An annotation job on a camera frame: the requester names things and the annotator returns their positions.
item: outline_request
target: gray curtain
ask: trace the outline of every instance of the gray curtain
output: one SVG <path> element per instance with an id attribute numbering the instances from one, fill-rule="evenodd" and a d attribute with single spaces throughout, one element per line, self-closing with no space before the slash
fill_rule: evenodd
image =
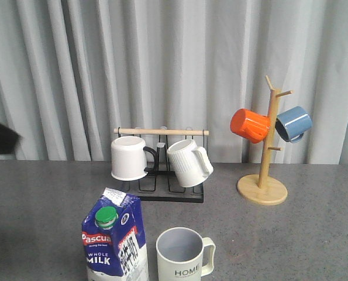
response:
<path id="1" fill-rule="evenodd" d="M 22 136 L 0 158 L 107 161 L 114 128 L 167 126 L 258 163 L 229 122 L 267 114 L 265 75 L 313 119 L 272 161 L 348 164 L 348 0 L 0 0 L 0 122 Z"/>

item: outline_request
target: round wooden base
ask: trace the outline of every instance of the round wooden base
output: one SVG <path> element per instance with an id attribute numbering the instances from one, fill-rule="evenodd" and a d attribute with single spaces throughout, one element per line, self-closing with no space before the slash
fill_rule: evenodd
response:
<path id="1" fill-rule="evenodd" d="M 259 175 L 249 174 L 237 182 L 239 193 L 246 199 L 260 205 L 278 205 L 287 198 L 288 191 L 278 180 L 267 177 L 267 186 L 258 187 Z"/>

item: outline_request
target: milk carton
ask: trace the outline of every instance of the milk carton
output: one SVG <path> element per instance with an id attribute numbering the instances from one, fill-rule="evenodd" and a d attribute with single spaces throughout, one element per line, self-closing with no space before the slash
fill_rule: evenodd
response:
<path id="1" fill-rule="evenodd" d="M 106 188 L 82 222 L 89 281 L 149 281 L 140 198 Z"/>

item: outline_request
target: green bottle cap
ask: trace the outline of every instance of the green bottle cap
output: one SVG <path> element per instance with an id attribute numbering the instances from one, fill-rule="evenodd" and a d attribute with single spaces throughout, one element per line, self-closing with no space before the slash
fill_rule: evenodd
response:
<path id="1" fill-rule="evenodd" d="M 96 222 L 102 228 L 110 228 L 116 222 L 118 213 L 112 206 L 102 207 L 96 213 Z"/>

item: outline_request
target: wooden mug tree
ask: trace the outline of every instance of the wooden mug tree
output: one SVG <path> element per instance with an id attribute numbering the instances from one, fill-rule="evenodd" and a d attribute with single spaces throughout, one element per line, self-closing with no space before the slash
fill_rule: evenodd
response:
<path id="1" fill-rule="evenodd" d="M 268 105 L 268 117 L 270 129 L 263 140 L 263 150 L 259 174 L 249 174 L 237 182 L 237 190 L 246 199 L 261 205 L 278 205 L 287 198 L 288 191 L 278 180 L 268 176 L 272 150 L 281 150 L 272 146 L 275 133 L 275 122 L 279 108 L 280 97 L 292 94 L 293 91 L 281 92 L 274 88 L 268 76 L 265 76 L 270 88 L 270 103 Z"/>

